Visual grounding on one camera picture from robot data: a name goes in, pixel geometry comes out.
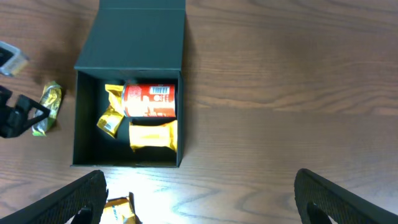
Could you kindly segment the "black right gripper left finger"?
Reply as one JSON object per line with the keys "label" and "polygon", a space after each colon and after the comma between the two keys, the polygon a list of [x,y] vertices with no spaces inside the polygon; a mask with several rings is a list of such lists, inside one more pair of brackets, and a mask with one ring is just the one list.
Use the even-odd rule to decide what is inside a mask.
{"label": "black right gripper left finger", "polygon": [[108,197],[104,173],[94,170],[1,223],[99,223]]}

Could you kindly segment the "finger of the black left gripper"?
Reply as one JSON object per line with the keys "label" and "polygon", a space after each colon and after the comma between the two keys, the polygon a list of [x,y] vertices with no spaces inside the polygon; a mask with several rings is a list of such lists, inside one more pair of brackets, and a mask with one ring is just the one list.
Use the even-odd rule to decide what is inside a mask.
{"label": "finger of the black left gripper", "polygon": [[[19,95],[14,107],[8,106],[7,101],[12,96],[12,91],[1,86],[1,137],[16,138],[37,124],[48,118],[50,110],[40,103],[24,96]],[[42,112],[41,115],[29,119],[31,109]]]}

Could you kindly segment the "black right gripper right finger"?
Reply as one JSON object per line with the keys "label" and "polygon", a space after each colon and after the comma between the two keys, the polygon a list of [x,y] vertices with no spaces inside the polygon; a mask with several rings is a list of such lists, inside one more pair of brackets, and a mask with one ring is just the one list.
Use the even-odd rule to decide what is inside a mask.
{"label": "black right gripper right finger", "polygon": [[397,215],[300,169],[294,181],[295,203],[302,223],[397,223]]}

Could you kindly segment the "yellow biscuit packet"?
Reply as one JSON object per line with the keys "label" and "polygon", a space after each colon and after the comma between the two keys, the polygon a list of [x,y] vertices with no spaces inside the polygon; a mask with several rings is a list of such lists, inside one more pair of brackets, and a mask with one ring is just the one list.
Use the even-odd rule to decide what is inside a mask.
{"label": "yellow biscuit packet", "polygon": [[100,224],[138,224],[135,211],[128,197],[108,200],[104,206]]}

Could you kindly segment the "small yellow packet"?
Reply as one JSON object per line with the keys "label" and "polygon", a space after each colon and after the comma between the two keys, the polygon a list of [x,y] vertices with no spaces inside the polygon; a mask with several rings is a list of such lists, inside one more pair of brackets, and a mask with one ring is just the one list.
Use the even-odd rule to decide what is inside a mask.
{"label": "small yellow packet", "polygon": [[108,93],[109,106],[99,118],[97,127],[112,138],[115,138],[124,118],[124,109],[121,103],[124,86],[105,84],[104,88]]}

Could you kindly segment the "orange yellow snack packet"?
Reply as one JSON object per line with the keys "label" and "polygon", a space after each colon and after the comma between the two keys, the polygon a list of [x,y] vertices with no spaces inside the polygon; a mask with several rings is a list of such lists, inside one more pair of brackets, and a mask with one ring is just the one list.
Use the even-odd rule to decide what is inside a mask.
{"label": "orange yellow snack packet", "polygon": [[178,121],[159,126],[141,126],[129,124],[129,142],[135,152],[143,147],[167,147],[178,151]]}

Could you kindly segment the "red soda can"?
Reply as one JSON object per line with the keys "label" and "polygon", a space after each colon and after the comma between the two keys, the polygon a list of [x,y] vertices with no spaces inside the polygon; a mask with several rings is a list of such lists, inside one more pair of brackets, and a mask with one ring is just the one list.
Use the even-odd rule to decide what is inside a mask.
{"label": "red soda can", "polygon": [[128,84],[122,91],[122,108],[127,117],[175,118],[176,93],[173,84]]}

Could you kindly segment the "black box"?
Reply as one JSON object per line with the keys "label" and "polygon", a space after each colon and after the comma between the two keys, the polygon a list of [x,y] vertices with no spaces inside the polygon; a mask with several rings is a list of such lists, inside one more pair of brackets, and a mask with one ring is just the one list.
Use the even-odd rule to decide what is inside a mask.
{"label": "black box", "polygon": [[[185,2],[101,0],[90,34],[75,64],[74,166],[177,167],[185,140],[183,45]],[[176,94],[177,149],[133,150],[130,124],[158,126],[168,118],[124,118],[115,136],[97,123],[109,106],[107,84],[166,85]]]}

